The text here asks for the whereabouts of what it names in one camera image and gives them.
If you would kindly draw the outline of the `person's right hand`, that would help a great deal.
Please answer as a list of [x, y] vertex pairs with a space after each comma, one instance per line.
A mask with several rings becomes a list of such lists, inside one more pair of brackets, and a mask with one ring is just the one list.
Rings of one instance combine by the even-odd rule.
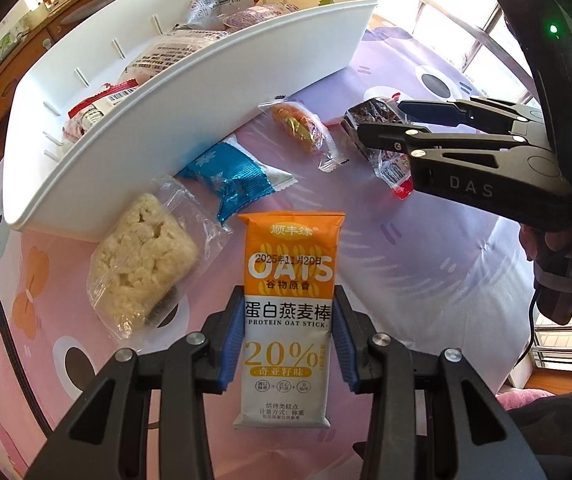
[[558, 325], [572, 317], [572, 228], [548, 232], [520, 227], [519, 240], [533, 263], [536, 306]]

